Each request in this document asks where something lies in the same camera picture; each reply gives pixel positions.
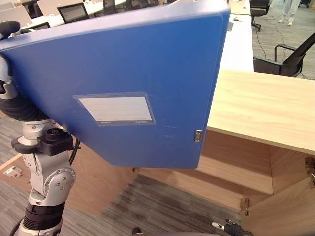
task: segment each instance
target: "black clamp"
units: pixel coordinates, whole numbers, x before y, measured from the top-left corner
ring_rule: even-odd
[[[73,150],[72,136],[62,129],[48,129],[43,136],[37,138],[37,144],[28,146],[20,143],[18,138],[11,141],[12,148],[21,154],[41,152],[48,156],[54,156],[64,151]]]

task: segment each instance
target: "chair wheel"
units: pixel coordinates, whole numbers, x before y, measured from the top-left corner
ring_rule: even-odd
[[[141,233],[141,229],[139,227],[135,227],[132,229],[132,235],[135,235],[137,233]]]

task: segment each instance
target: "person's legs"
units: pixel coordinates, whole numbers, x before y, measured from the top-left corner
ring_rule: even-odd
[[[280,20],[278,21],[278,23],[283,23],[285,22],[285,17],[289,14],[290,8],[291,8],[291,4],[292,4],[293,0],[286,0],[283,6],[283,10],[282,10],[282,14],[280,16]]]
[[[299,4],[300,4],[300,0],[293,0],[292,1],[292,5],[290,8],[290,18],[289,18],[288,23],[287,23],[288,26],[291,26],[293,24],[294,15],[297,11],[297,8],[299,7]]]

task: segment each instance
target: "gray carpet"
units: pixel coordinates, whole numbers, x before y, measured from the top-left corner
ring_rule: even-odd
[[[0,118],[0,165],[17,154],[11,147],[11,140],[21,135],[21,122],[9,117]]]
[[[6,236],[21,217],[28,193],[0,182],[0,235]],[[130,236],[140,227],[148,236],[163,232],[204,232],[228,235],[210,227],[240,215],[191,194],[139,175],[100,217],[66,209],[62,236]]]
[[[255,17],[256,23],[262,24],[258,38],[268,59],[274,59],[274,47],[284,43],[293,47],[300,46],[312,33],[315,32],[315,10],[301,6],[296,12],[294,23],[288,26],[286,23],[278,23],[279,16],[284,5],[283,0],[275,0],[273,8],[270,8],[267,15]],[[252,27],[252,44],[254,56],[265,57],[261,49],[255,28]],[[292,51],[287,49],[278,50],[278,61],[282,62]],[[315,79],[315,45],[306,53],[303,62],[303,75],[308,79]]]

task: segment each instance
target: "white desk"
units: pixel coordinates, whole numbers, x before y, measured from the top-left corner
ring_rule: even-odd
[[[230,22],[234,25],[232,31],[226,33],[220,69],[253,72],[250,2],[249,0],[230,1],[229,5]]]
[[[119,5],[124,3],[126,0],[116,0],[115,5]],[[89,15],[94,14],[98,11],[101,11],[103,9],[103,2],[97,2],[97,3],[92,3],[90,2],[85,2],[84,7]],[[58,26],[64,24],[63,18],[61,15],[50,15],[50,16],[40,16],[37,18],[32,19],[32,24],[25,26],[31,27],[31,26],[36,26],[41,23],[48,22],[50,27]]]

